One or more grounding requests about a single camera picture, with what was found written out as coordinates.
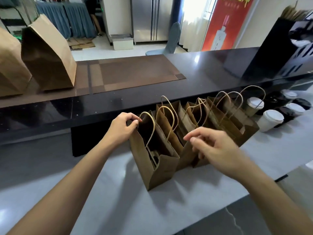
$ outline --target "black countertop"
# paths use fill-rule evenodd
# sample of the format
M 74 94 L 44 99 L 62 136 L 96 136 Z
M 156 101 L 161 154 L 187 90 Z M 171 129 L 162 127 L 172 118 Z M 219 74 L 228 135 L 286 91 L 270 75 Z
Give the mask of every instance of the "black countertop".
M 170 54 L 166 57 L 186 79 L 2 108 L 0 142 L 113 119 L 122 111 L 139 113 L 143 109 L 154 109 L 162 95 L 170 101 L 193 100 L 221 90 L 248 85 L 266 87 L 273 82 L 294 82 L 312 77 L 306 72 L 283 77 L 264 71 L 262 77 L 239 78 L 225 69 L 228 56 L 234 53 L 244 55 L 243 63 L 235 65 L 235 68 L 242 68 L 247 65 L 247 55 L 254 56 L 256 51 L 257 48 L 245 48 Z

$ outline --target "left hand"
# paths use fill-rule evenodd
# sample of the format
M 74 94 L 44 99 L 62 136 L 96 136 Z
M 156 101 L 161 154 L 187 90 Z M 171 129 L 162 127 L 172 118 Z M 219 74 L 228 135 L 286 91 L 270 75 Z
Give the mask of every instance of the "left hand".
M 126 126 L 126 121 L 132 120 L 133 122 Z M 135 128 L 137 127 L 139 121 L 142 120 L 133 113 L 122 112 L 115 119 L 112 120 L 111 126 L 107 133 L 103 137 L 103 141 L 112 143 L 115 147 L 121 143 L 127 141 Z

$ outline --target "gray chair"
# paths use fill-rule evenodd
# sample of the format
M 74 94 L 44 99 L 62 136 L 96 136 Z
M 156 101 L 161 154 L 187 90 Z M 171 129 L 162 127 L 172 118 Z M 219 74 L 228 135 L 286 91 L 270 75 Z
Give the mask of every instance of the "gray chair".
M 156 50 L 148 51 L 146 52 L 146 55 L 173 54 L 177 47 L 181 32 L 182 31 L 180 29 L 180 24 L 178 22 L 174 23 L 171 27 L 166 47 L 163 49 L 156 49 Z

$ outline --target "white cup lid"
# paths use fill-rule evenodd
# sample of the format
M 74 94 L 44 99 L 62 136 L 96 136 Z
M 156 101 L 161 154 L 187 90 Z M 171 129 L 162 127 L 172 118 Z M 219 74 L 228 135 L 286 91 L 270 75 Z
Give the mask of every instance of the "white cup lid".
M 280 91 L 287 99 L 290 99 L 290 100 L 292 100 L 292 99 L 295 99 L 295 98 L 297 98 L 297 93 L 295 93 L 294 91 L 291 91 L 291 90 L 281 90 Z
M 289 103 L 285 105 L 287 108 L 293 110 L 297 115 L 303 115 L 306 111 L 302 106 L 296 104 L 296 103 Z
M 264 102 L 257 98 L 257 97 L 250 97 L 248 100 L 247 100 L 247 104 L 248 106 L 254 108 L 254 109 L 263 109 L 264 108 Z
M 279 124 L 284 122 L 284 116 L 280 112 L 278 112 L 277 110 L 266 110 L 266 111 L 264 111 L 263 115 L 269 121 L 276 122 Z

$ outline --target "white curtain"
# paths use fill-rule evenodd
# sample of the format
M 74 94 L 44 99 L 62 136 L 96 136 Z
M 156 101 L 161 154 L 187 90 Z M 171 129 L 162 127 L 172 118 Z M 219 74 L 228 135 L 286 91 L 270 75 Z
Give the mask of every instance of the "white curtain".
M 215 0 L 184 0 L 179 44 L 188 49 L 188 52 L 201 51 L 209 24 L 206 16 L 214 3 Z

